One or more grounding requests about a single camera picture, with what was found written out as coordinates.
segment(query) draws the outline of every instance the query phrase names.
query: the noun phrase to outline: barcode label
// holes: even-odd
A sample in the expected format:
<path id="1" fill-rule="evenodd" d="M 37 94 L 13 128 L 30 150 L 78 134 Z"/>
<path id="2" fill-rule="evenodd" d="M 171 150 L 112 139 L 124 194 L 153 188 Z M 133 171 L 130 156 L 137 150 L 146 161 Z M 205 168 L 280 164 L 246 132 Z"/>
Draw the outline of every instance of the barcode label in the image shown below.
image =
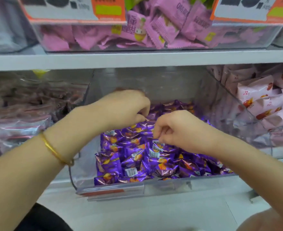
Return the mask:
<path id="1" fill-rule="evenodd" d="M 111 135 L 111 136 L 115 136 L 115 135 L 116 135 L 116 132 L 115 132 L 114 130 L 112 130 L 112 131 L 106 131 L 105 134 Z"/>
<path id="2" fill-rule="evenodd" d="M 134 177 L 135 175 L 137 175 L 137 168 L 127 168 L 125 172 L 128 177 Z"/>
<path id="3" fill-rule="evenodd" d="M 136 155 L 138 155 L 138 154 L 141 153 L 141 152 L 142 152 L 142 150 L 139 150 L 139 151 L 134 152 L 133 154 L 131 154 L 131 156 L 132 156 L 132 157 L 135 157 Z"/>
<path id="4" fill-rule="evenodd" d="M 149 156 L 153 158 L 160 158 L 160 153 L 159 152 L 154 152 L 151 149 L 149 149 Z"/>
<path id="5" fill-rule="evenodd" d="M 165 143 L 160 143 L 159 140 L 152 140 L 155 144 L 160 144 L 161 146 L 165 146 Z"/>
<path id="6" fill-rule="evenodd" d="M 155 145 L 153 145 L 153 147 L 152 147 L 153 149 L 155 149 L 156 151 L 162 151 L 162 149 L 161 148 L 159 148 L 159 147 L 157 147 L 157 146 L 155 146 Z"/>

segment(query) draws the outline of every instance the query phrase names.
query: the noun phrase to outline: white floor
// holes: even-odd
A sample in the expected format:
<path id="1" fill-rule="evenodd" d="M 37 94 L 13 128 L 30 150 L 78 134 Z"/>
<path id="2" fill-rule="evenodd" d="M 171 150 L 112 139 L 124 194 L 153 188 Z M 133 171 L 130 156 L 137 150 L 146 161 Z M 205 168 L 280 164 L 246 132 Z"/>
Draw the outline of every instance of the white floor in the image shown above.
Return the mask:
<path id="1" fill-rule="evenodd" d="M 234 231 L 249 216 L 266 210 L 250 194 L 198 199 L 190 193 L 87 202 L 73 189 L 43 194 L 39 203 L 62 217 L 74 231 L 191 230 Z"/>

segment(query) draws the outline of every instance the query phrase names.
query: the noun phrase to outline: store shelf unit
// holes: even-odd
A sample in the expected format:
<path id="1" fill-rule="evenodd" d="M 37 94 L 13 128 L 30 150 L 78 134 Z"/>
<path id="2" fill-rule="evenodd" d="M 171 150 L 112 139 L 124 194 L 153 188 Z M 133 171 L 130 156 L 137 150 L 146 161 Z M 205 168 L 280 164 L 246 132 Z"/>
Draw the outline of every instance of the store shelf unit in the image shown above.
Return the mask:
<path id="1" fill-rule="evenodd" d="M 128 51 L 47 54 L 37 45 L 19 54 L 0 55 L 0 71 L 195 66 L 283 62 L 283 49 Z"/>

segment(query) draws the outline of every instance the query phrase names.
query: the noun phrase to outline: price tag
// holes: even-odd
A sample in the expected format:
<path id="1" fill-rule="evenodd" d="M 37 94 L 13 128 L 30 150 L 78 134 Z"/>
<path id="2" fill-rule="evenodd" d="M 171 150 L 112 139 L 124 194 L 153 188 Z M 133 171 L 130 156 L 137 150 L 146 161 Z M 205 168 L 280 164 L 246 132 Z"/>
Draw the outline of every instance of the price tag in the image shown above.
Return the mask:
<path id="1" fill-rule="evenodd" d="M 216 0 L 210 19 L 283 24 L 283 0 Z"/>
<path id="2" fill-rule="evenodd" d="M 124 0 L 19 0 L 31 23 L 125 24 Z"/>

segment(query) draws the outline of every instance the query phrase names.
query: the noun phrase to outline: bangle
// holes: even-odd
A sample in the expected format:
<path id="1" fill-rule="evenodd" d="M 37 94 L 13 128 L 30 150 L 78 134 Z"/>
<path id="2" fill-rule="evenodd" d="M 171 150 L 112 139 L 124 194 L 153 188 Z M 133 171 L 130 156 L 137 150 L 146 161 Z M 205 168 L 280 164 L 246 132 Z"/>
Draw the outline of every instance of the bangle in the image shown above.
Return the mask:
<path id="1" fill-rule="evenodd" d="M 45 146 L 51 151 L 51 153 L 52 153 L 59 161 L 61 161 L 61 163 L 66 164 L 66 165 L 68 165 L 68 166 L 70 166 L 70 167 L 72 167 L 72 166 L 74 165 L 74 159 L 72 159 L 71 161 L 66 161 L 66 160 L 62 157 L 62 155 L 60 155 L 58 152 L 55 151 L 55 149 L 54 149 L 54 148 L 51 146 L 51 144 L 47 141 L 47 139 L 46 139 L 45 135 L 43 134 L 43 132 L 41 132 L 39 135 L 42 137 Z"/>

